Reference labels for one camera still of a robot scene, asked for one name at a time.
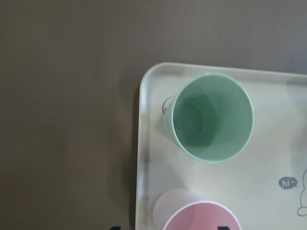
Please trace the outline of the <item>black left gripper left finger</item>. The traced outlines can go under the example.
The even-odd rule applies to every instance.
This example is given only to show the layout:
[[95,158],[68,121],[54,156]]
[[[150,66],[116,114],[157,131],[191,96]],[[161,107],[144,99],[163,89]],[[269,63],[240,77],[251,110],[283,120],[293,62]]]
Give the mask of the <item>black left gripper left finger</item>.
[[114,227],[111,227],[110,230],[121,230],[121,226],[114,226]]

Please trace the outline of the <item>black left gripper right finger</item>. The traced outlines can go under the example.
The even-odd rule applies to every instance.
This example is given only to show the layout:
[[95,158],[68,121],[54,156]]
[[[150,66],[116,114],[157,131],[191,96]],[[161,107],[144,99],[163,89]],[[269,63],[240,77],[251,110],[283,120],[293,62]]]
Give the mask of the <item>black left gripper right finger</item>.
[[227,226],[218,226],[218,230],[227,230]]

